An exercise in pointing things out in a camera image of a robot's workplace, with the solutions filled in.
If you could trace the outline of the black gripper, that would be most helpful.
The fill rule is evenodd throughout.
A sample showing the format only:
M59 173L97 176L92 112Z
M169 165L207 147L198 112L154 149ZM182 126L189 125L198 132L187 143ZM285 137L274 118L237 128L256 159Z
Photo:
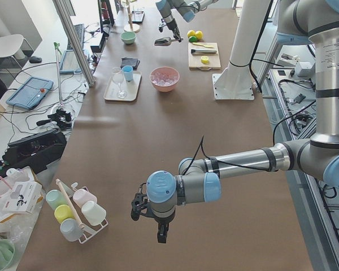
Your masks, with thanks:
M165 26L167 26L168 29L172 31L174 39L176 39L176 40L181 39L180 31L177 27L177 23L176 23L175 19L172 19L170 22L166 22L164 19L161 19L161 22L158 25L159 31L163 32L163 28Z
M150 202L147 194L143 193L143 186L145 183L140 184L138 192L135 193L134 199L131 202L131 218L133 221L138 221L140 216L154 218L154 214L151 209ZM167 242L167 224L163 222L158 223L157 232L158 243Z

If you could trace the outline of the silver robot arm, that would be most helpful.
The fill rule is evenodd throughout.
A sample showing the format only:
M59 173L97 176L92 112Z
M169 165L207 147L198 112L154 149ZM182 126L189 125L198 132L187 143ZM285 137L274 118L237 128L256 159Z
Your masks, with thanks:
M277 41L315 46L315 134L236 154L186 158L175 176L152 173L132 200L131 218L153 218L158 242L166 242L177 206L218 200L222 178L297 170L339 188L339 1L281 1Z
M180 40L180 31L177 27L175 18L172 16L172 10L175 9L186 22L194 19L195 14L205 10L209 5L216 3L218 0L198 0L186 3L184 0L160 0L155 5L161 15L161 22L158 25L159 31L167 26L172 31L173 37Z

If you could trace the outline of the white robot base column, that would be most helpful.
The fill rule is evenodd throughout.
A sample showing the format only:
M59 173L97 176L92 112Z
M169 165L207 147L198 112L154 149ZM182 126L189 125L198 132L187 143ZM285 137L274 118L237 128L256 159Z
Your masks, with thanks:
M221 74L213 74L216 100L254 100L250 64L272 3L261 0L244 1L228 66Z

